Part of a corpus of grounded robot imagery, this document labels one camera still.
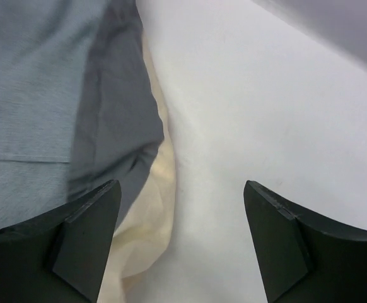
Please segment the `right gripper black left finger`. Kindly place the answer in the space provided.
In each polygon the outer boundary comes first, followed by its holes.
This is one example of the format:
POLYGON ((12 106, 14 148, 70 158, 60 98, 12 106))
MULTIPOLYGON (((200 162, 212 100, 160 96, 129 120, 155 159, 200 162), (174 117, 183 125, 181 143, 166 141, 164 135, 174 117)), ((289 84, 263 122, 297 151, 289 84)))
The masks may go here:
POLYGON ((108 181, 0 229, 0 302, 96 302, 120 197, 120 184, 108 181))

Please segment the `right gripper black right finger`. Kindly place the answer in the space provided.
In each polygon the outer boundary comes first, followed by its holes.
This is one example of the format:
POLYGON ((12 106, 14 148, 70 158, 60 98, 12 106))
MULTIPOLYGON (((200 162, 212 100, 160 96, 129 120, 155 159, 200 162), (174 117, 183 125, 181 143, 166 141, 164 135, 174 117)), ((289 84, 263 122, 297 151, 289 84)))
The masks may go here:
POLYGON ((367 230, 255 181, 243 197, 268 302, 367 302, 367 230))

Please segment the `cream yellow pillow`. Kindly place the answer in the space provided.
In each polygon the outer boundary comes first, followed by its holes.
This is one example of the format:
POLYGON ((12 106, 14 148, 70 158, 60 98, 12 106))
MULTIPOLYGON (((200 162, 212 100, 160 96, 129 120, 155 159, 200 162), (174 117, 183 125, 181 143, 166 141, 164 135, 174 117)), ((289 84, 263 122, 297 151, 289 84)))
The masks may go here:
POLYGON ((146 271, 165 252, 172 234, 176 199, 175 154, 168 131, 168 109, 145 36, 143 59, 162 121, 164 140, 142 191, 114 235, 110 260, 117 262, 115 270, 122 278, 146 271))

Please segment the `striped blue pillowcase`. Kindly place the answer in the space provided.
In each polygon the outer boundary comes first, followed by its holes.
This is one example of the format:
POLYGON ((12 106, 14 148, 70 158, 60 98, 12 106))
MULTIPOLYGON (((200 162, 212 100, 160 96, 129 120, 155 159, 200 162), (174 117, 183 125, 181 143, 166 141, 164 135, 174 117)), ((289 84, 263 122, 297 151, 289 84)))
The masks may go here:
POLYGON ((135 1, 0 1, 0 229, 120 182, 164 138, 135 1))

